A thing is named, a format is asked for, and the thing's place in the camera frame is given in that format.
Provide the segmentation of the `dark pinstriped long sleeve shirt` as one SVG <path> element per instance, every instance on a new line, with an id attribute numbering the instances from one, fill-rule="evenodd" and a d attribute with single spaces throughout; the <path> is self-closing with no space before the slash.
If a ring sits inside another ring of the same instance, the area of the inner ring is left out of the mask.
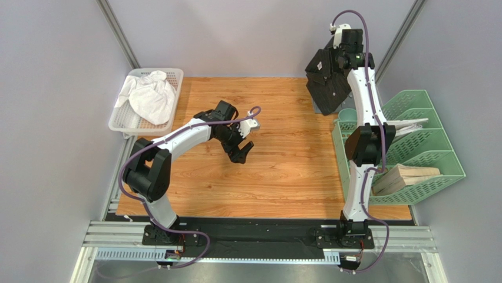
<path id="1" fill-rule="evenodd" d="M 336 112 L 351 92 L 343 69 L 336 61 L 333 47 L 319 49 L 305 68 L 306 87 L 321 114 Z"/>

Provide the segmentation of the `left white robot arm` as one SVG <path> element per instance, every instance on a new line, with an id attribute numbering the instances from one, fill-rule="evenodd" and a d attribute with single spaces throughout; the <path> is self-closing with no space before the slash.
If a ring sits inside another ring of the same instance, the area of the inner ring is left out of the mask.
<path id="1" fill-rule="evenodd" d="M 247 115 L 239 117 L 237 108 L 220 101 L 216 108 L 202 111 L 183 127 L 163 137 L 138 139 L 130 157 L 120 169 L 120 190 L 129 198 L 139 201 L 150 217 L 149 237 L 168 245 L 179 243 L 183 235 L 177 230 L 178 215 L 167 197 L 171 167 L 174 161 L 192 148 L 215 139 L 232 163 L 244 164 L 253 142 L 242 146 L 247 136 L 259 130 L 254 106 Z"/>

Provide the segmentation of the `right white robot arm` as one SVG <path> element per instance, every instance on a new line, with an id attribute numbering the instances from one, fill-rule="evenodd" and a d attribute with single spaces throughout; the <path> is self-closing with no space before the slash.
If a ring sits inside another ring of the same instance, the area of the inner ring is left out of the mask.
<path id="1" fill-rule="evenodd" d="M 357 127 L 345 142 L 349 195 L 336 228 L 337 244 L 352 248 L 369 238 L 371 184 L 378 166 L 386 166 L 396 128 L 387 123 L 378 101 L 375 64 L 372 54 L 364 49 L 363 30 L 343 24 L 331 27 L 331 33 L 336 62 L 352 91 L 357 114 Z"/>

